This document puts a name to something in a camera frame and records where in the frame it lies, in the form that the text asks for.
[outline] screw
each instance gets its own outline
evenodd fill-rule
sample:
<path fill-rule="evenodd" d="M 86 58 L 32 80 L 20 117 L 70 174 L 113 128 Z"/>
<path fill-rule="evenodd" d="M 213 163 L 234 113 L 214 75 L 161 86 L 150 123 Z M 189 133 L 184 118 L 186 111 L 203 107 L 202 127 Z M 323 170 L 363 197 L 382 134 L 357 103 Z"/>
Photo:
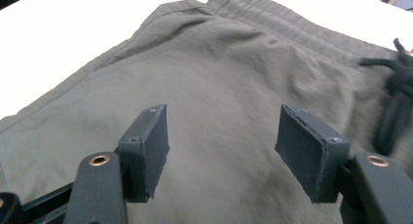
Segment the screw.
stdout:
<path fill-rule="evenodd" d="M 332 142 L 334 142 L 334 143 L 339 143 L 339 142 L 341 142 L 341 141 L 343 141 L 343 140 L 341 140 L 341 138 L 332 137 L 332 138 L 330 138 L 330 141 L 332 141 Z"/>

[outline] white surface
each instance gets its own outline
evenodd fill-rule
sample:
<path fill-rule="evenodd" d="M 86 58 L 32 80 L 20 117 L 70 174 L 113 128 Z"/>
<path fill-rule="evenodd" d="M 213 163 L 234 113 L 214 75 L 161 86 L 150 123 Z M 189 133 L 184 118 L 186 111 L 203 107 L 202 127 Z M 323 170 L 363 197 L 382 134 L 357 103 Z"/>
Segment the white surface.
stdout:
<path fill-rule="evenodd" d="M 22 0 L 0 11 L 0 119 L 130 38 L 172 1 L 178 0 Z M 392 49 L 398 37 L 413 48 L 413 14 L 376 0 L 273 1 L 360 40 Z"/>

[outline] black drawstring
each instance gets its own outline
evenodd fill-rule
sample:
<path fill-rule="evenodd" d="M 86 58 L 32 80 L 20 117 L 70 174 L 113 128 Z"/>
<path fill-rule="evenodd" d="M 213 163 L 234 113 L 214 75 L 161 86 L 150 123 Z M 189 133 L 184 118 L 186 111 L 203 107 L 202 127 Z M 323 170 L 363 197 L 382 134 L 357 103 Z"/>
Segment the black drawstring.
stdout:
<path fill-rule="evenodd" d="M 413 110 L 413 57 L 406 53 L 398 39 L 394 40 L 394 45 L 398 50 L 398 60 L 362 58 L 358 63 L 363 66 L 387 66 L 394 71 L 386 85 L 392 99 L 373 139 L 373 146 L 384 156 L 393 152 L 395 142 L 410 126 Z"/>

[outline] black plastic part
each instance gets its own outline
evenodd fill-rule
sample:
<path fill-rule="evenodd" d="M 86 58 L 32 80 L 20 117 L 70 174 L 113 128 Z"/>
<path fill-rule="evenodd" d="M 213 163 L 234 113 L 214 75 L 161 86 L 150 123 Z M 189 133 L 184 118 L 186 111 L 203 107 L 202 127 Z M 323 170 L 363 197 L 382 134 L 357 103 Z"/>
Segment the black plastic part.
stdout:
<path fill-rule="evenodd" d="M 0 224 L 23 224 L 24 215 L 19 197 L 13 193 L 0 193 Z"/>
<path fill-rule="evenodd" d="M 413 223 L 413 182 L 395 162 L 359 153 L 352 175 L 371 223 Z"/>
<path fill-rule="evenodd" d="M 369 224 L 365 211 L 355 208 L 345 200 L 340 205 L 341 218 L 343 224 Z"/>
<path fill-rule="evenodd" d="M 64 208 L 61 208 L 61 206 L 69 202 L 72 186 L 73 183 L 67 184 L 41 198 L 25 204 L 22 207 L 25 221 L 30 223 L 51 223 L 49 220 L 62 218 L 65 214 L 66 206 Z"/>
<path fill-rule="evenodd" d="M 97 153 L 80 163 L 63 223 L 128 223 L 117 154 Z"/>
<path fill-rule="evenodd" d="M 167 162 L 167 106 L 144 110 L 119 140 L 116 152 L 122 160 L 125 198 L 129 203 L 146 203 Z"/>
<path fill-rule="evenodd" d="M 309 111 L 282 106 L 276 151 L 313 203 L 337 201 L 336 171 L 349 150 L 349 140 Z"/>
<path fill-rule="evenodd" d="M 352 163 L 353 161 L 348 161 L 345 165 L 338 167 L 335 185 L 338 188 L 338 191 L 343 195 L 343 200 L 348 205 L 365 213 L 361 199 L 358 195 L 357 187 L 353 182 L 351 173 Z"/>

